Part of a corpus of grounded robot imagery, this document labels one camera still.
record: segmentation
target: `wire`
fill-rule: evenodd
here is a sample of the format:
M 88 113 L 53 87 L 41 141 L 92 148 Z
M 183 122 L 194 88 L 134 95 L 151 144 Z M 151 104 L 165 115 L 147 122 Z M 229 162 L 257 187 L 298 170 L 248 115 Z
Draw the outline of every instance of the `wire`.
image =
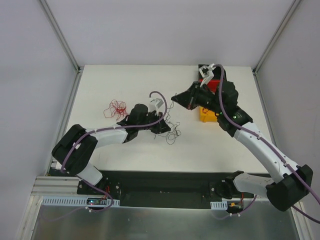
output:
M 220 82 L 219 82 L 219 90 L 218 90 L 218 94 L 219 94 L 219 104 L 220 104 L 220 108 L 221 111 L 223 113 L 223 116 L 227 119 L 227 121 L 229 123 L 231 123 L 233 126 L 235 126 L 238 129 L 244 130 L 247 133 L 252 134 L 253 136 L 255 136 L 256 138 L 260 139 L 262 142 L 264 142 L 275 154 L 276 156 L 281 160 L 281 162 L 283 162 L 283 164 L 293 173 L 293 175 L 302 183 L 302 185 L 313 195 L 313 197 L 315 198 L 315 200 L 319 203 L 320 205 L 320 197 L 316 194 L 316 192 L 299 176 L 299 174 L 290 166 L 289 163 L 286 162 L 285 158 L 277 151 L 277 149 L 272 146 L 271 143 L 269 143 L 266 139 L 264 139 L 263 137 L 260 137 L 259 134 L 257 134 L 254 131 L 251 131 L 243 126 L 240 126 L 239 124 L 236 124 L 235 122 L 233 122 L 230 117 L 227 115 L 224 105 L 223 105 L 223 101 L 222 101 L 222 86 L 223 86 L 223 81 L 224 81 L 224 75 L 225 75 L 225 69 L 221 64 L 216 64 L 213 66 L 214 67 L 219 67 L 221 68 L 221 76 L 220 76 Z M 315 220 L 314 218 L 312 218 L 311 216 L 308 215 L 308 217 L 310 220 Z
M 144 125 L 129 125 L 129 126 L 117 126 L 117 127 L 104 127 L 104 128 L 99 128 L 99 129 L 97 129 L 97 130 L 92 130 L 92 131 L 86 132 L 84 135 L 82 135 L 82 136 L 74 143 L 74 145 L 72 146 L 72 148 L 70 149 L 70 151 L 67 153 L 67 155 L 65 156 L 65 158 L 64 158 L 64 160 L 63 160 L 63 163 L 62 163 L 62 165 L 61 165 L 60 171 L 61 171 L 62 173 L 65 173 L 65 172 L 66 172 L 66 171 L 65 171 L 65 166 L 66 166 L 66 163 L 67 163 L 69 157 L 71 156 L 72 152 L 76 149 L 76 146 L 77 146 L 79 143 L 81 143 L 81 141 L 82 141 L 86 136 L 88 136 L 88 135 L 90 135 L 90 134 L 99 133 L 99 132 L 104 132 L 104 131 L 109 131 L 109 130 L 116 130 L 116 129 L 147 128 L 147 127 L 153 126 L 153 125 L 159 123 L 160 121 L 162 121 L 162 119 L 164 119 L 164 117 L 165 117 L 165 115 L 166 115 L 166 113 L 167 113 L 167 110 L 168 110 L 168 105 L 167 105 L 166 98 L 165 98 L 165 96 L 164 96 L 162 93 L 160 93 L 160 92 L 158 92 L 158 91 L 152 91 L 152 92 L 150 92 L 149 97 L 151 97 L 152 94 L 159 94 L 159 95 L 162 97 L 162 99 L 163 99 L 165 109 L 164 109 L 164 113 L 163 113 L 162 117 L 160 117 L 160 118 L 159 118 L 157 121 L 155 121 L 155 122 L 152 122 L 152 123 L 149 123 L 149 124 L 144 124 Z M 103 190 L 95 187 L 94 185 L 92 185 L 91 183 L 89 183 L 88 181 L 86 181 L 86 180 L 84 180 L 84 179 L 82 179 L 82 181 L 83 181 L 84 183 L 86 183 L 88 186 L 90 186 L 91 188 L 95 189 L 96 191 L 99 191 L 99 192 L 103 193 L 105 196 L 108 196 L 108 197 L 111 199 L 111 203 L 110 203 L 109 206 L 106 206 L 106 207 L 104 207 L 103 209 L 100 209 L 100 210 L 91 209 L 92 212 L 95 212 L 95 213 L 103 212 L 103 211 L 109 209 L 109 208 L 114 204 L 114 200 L 113 200 L 113 198 L 111 197 L 111 195 L 110 195 L 108 192 L 103 191 Z M 71 214 L 71 213 L 73 213 L 73 212 L 75 212 L 75 211 L 76 211 L 76 210 L 74 209 L 73 211 L 67 213 L 66 215 L 59 217 L 59 219 L 64 218 L 64 217 L 68 216 L 69 214 Z
M 299 208 L 297 208 L 296 206 L 292 206 L 293 209 L 295 209 L 297 212 L 301 213 L 303 216 L 305 216 L 306 218 L 310 219 L 311 221 L 320 224 L 320 221 L 313 218 L 312 216 L 306 214 L 305 212 L 303 212 L 302 210 L 300 210 Z
M 167 105 L 167 101 L 165 99 L 165 97 L 163 96 L 162 93 L 158 92 L 158 91 L 152 91 L 150 92 L 149 94 L 149 97 L 151 97 L 152 94 L 159 94 L 163 101 L 164 101 L 164 106 L 165 106 L 165 109 L 164 109 L 164 113 L 162 115 L 162 117 L 160 117 L 157 121 L 154 121 L 152 123 L 148 123 L 148 124 L 143 124 L 143 125 L 128 125 L 128 126 L 116 126 L 116 127 L 103 127 L 103 128 L 99 128 L 97 130 L 92 130 L 92 131 L 89 131 L 89 132 L 86 132 L 85 134 L 83 134 L 75 143 L 74 145 L 72 146 L 72 148 L 70 149 L 70 151 L 67 153 L 67 155 L 65 156 L 64 160 L 63 160 L 63 163 L 61 165 L 61 169 L 60 171 L 62 173 L 65 173 L 65 166 L 66 166 L 66 163 L 68 161 L 68 159 L 70 158 L 70 155 L 72 154 L 72 152 L 76 149 L 76 146 L 81 143 L 81 141 L 88 135 L 90 134 L 95 134 L 95 133 L 100 133 L 100 132 L 104 132 L 104 131 L 109 131 L 109 130 L 116 130 L 116 129 L 130 129 L 130 128 L 147 128 L 147 127 L 150 127 L 150 126 L 153 126 L 153 125 L 156 125 L 157 123 L 160 123 L 162 121 L 162 119 L 164 119 L 165 115 L 167 114 L 167 110 L 168 110 L 168 105 Z
M 112 198 L 112 196 L 111 196 L 107 191 L 103 191 L 103 190 L 97 188 L 96 186 L 92 185 L 90 182 L 88 182 L 88 181 L 86 181 L 86 180 L 84 180 L 84 179 L 81 179 L 81 180 L 82 180 L 85 184 L 87 184 L 89 187 L 93 188 L 93 189 L 96 190 L 96 191 L 101 192 L 102 194 L 104 194 L 104 196 L 107 196 L 107 197 L 110 198 L 110 200 L 111 200 L 110 205 L 104 207 L 103 209 L 95 210 L 95 209 L 90 208 L 89 212 L 99 213 L 99 212 L 104 212 L 104 211 L 108 210 L 109 208 L 111 208 L 111 206 L 114 204 L 114 199 Z M 83 206 L 77 207 L 77 208 L 73 209 L 72 211 L 66 213 L 65 215 L 62 215 L 62 216 L 59 216 L 59 217 L 53 218 L 53 219 L 46 218 L 46 217 L 44 216 L 43 210 L 41 210 L 41 212 L 40 212 L 40 217 L 41 217 L 42 219 L 44 219 L 45 221 L 47 221 L 47 222 L 55 222 L 55 221 L 58 221 L 58 220 L 60 220 L 60 219 L 63 219 L 63 218 L 65 218 L 65 217 L 69 216 L 70 214 L 72 214 L 72 213 L 74 213 L 74 212 L 76 212 L 76 211 L 78 211 L 78 210 L 80 210 L 80 209 L 87 209 L 87 207 L 83 207 Z
M 245 209 L 243 209 L 241 212 L 239 212 L 239 213 L 233 213 L 233 214 L 228 214 L 228 215 L 226 215 L 226 216 L 223 216 L 223 217 L 217 217 L 217 216 L 215 216 L 215 215 L 213 215 L 212 214 L 212 216 L 215 218 L 215 219 L 217 219 L 217 220 L 224 220 L 224 219 L 226 219 L 226 218 L 228 218 L 228 217 L 232 217 L 232 216 L 241 216 L 243 213 L 245 213 L 249 208 L 251 208 L 251 206 L 253 205 L 253 203 L 256 201 L 256 199 L 257 199 L 257 195 L 255 195 L 254 196 L 254 198 L 253 198 L 253 200 L 249 203 L 249 205 L 245 208 Z
M 45 220 L 46 222 L 55 222 L 55 221 L 58 221 L 58 220 L 60 220 L 60 219 L 63 219 L 63 218 L 65 218 L 65 217 L 69 216 L 70 214 L 73 214 L 74 212 L 76 212 L 76 211 L 78 211 L 78 210 L 80 210 L 80 209 L 86 209 L 86 208 L 85 208 L 84 206 L 77 207 L 77 208 L 73 209 L 72 211 L 66 213 L 65 215 L 59 216 L 59 217 L 57 217 L 57 218 L 50 219 L 50 218 L 46 218 L 46 217 L 44 216 L 44 209 L 41 208 L 41 209 L 40 209 L 40 218 L 43 219 L 43 220 Z
M 111 116 L 106 116 L 106 111 L 107 110 L 110 110 Z M 112 118 L 115 115 L 118 115 L 116 120 L 119 120 L 121 117 L 125 117 L 126 115 L 128 115 L 128 113 L 127 113 L 127 105 L 126 105 L 126 103 L 124 101 L 117 101 L 117 100 L 113 99 L 109 103 L 109 107 L 103 111 L 103 115 L 104 115 L 104 117 L 106 119 L 107 118 Z
M 178 121 L 174 124 L 171 121 L 169 121 L 169 119 L 171 119 L 171 116 L 169 113 L 170 113 L 170 110 L 174 108 L 174 106 L 175 106 L 175 102 L 171 101 L 171 104 L 168 107 L 168 111 L 164 119 L 164 122 L 170 127 L 171 130 L 166 132 L 164 135 L 161 135 L 161 134 L 154 135 L 154 139 L 156 139 L 156 136 L 165 138 L 166 143 L 169 145 L 174 144 L 176 142 L 176 139 L 181 135 L 181 131 L 177 129 L 180 125 L 180 122 Z

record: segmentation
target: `cable bundle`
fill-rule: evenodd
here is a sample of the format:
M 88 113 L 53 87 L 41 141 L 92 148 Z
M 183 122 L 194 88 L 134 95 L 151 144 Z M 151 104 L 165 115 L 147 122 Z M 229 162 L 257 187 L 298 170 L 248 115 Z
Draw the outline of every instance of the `cable bundle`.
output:
M 107 110 L 110 110 L 111 116 L 106 116 Z M 113 99 L 109 103 L 109 107 L 103 111 L 103 115 L 106 119 L 112 118 L 115 115 L 117 115 L 116 120 L 119 120 L 120 118 L 124 118 L 126 115 L 128 115 L 127 105 L 124 101 L 117 101 L 117 100 Z

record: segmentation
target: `white table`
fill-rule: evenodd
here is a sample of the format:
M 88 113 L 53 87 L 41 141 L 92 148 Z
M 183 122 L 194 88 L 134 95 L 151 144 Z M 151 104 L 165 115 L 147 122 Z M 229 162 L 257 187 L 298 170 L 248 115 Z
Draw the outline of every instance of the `white table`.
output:
M 267 139 L 270 134 L 250 67 L 225 67 L 227 79 L 239 92 L 238 105 L 258 125 Z M 116 123 L 103 111 L 111 100 L 125 101 L 128 113 L 137 103 L 148 106 L 149 92 L 160 91 L 168 104 L 198 79 L 198 66 L 173 65 L 86 65 L 75 97 L 69 129 L 74 124 L 99 128 Z M 260 162 L 218 123 L 199 121 L 199 111 L 174 105 L 171 121 L 180 122 L 173 145 L 150 131 L 125 144 L 114 144 L 94 151 L 90 162 L 100 170 L 165 172 L 266 173 Z

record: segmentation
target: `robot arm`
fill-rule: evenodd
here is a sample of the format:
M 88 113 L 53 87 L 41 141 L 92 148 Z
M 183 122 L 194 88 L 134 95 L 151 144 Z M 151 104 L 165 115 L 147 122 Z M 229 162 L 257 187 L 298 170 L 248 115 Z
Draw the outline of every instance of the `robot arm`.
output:
M 151 111 L 148 111 L 148 107 L 144 104 L 136 104 L 130 114 L 117 124 L 111 126 L 110 129 L 113 128 L 113 130 L 109 131 L 97 131 L 75 124 L 53 148 L 51 154 L 63 165 L 72 147 L 81 137 L 84 137 L 68 157 L 64 169 L 70 175 L 78 176 L 98 189 L 105 190 L 107 186 L 106 177 L 89 162 L 93 151 L 110 144 L 130 142 L 137 137 L 138 132 L 141 130 L 150 130 L 154 134 L 169 132 L 171 128 L 165 123 L 163 113 L 159 112 L 159 107 L 162 104 L 162 100 L 158 98 L 152 99 L 149 105 Z
M 225 182 L 217 186 L 215 192 L 226 199 L 231 199 L 232 196 L 239 192 L 267 197 L 280 211 L 285 211 L 300 201 L 309 191 L 297 179 L 292 170 L 310 186 L 313 176 L 313 171 L 310 167 L 307 165 L 300 167 L 264 138 L 261 131 L 253 122 L 253 119 L 238 106 L 239 94 L 234 83 L 227 81 L 225 71 L 224 77 L 221 79 L 221 81 L 223 80 L 221 92 L 219 92 L 218 87 L 215 93 L 210 91 L 206 83 L 213 77 L 220 78 L 222 75 L 221 68 L 214 67 L 213 64 L 202 66 L 199 69 L 199 73 L 203 77 L 202 83 L 198 81 L 193 82 L 187 91 L 173 96 L 171 100 L 188 110 L 201 106 L 215 112 L 219 126 L 231 137 L 237 139 L 248 148 L 271 176 L 259 177 L 244 173 L 243 171 L 237 171 L 227 177 Z M 238 127 L 227 120 L 223 111 Z M 257 133 L 258 137 L 252 135 L 247 130 Z M 277 153 L 285 158 L 286 164 L 279 159 L 277 154 L 268 145 L 276 149 Z

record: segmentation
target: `yellow box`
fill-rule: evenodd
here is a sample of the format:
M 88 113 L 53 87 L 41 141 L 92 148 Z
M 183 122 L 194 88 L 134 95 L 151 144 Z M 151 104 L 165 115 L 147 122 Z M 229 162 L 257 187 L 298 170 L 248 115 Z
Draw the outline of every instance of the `yellow box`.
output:
M 204 123 L 217 121 L 217 117 L 215 113 L 206 108 L 203 108 L 202 106 L 199 107 L 199 116 L 200 116 L 200 121 Z

